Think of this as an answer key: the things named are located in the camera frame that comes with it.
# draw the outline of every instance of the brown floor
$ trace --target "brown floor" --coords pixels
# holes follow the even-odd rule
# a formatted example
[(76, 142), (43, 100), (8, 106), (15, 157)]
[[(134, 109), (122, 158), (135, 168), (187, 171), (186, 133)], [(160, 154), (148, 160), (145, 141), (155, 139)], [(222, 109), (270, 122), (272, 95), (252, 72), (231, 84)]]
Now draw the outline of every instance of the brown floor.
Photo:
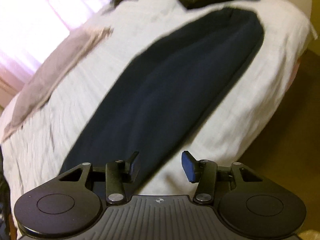
[(307, 207), (301, 232), (320, 232), (319, 56), (303, 55), (281, 105), (240, 162), (299, 196)]

